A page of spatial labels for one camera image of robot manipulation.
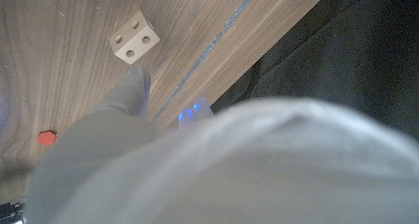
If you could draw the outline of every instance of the white fabric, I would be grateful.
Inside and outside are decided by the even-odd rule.
[[[271,99],[160,132],[129,108],[97,107],[53,146],[29,223],[419,220],[419,144],[349,109]]]

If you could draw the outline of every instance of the black cloth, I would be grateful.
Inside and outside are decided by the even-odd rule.
[[[419,0],[321,0],[211,108],[267,96],[347,105],[419,139]]]

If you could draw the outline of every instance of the cube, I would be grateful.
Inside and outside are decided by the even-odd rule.
[[[133,64],[159,41],[141,11],[109,38],[113,53],[128,64]]]

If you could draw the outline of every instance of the finger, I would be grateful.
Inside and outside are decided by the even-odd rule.
[[[140,65],[130,68],[92,110],[119,109],[126,114],[147,117],[147,104],[151,78],[149,72]]]

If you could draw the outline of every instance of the wood grain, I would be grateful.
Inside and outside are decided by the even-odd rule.
[[[0,0],[0,203],[24,195],[46,151],[38,133],[60,137],[128,69],[107,39],[137,11],[161,38],[138,61],[152,76],[151,119],[241,1]],[[157,124],[199,94],[215,101],[318,1],[252,1]]]
[[[253,0],[176,94],[156,124],[175,126],[178,112],[186,106],[192,107],[199,96],[205,97],[209,104],[215,102],[318,1]]]

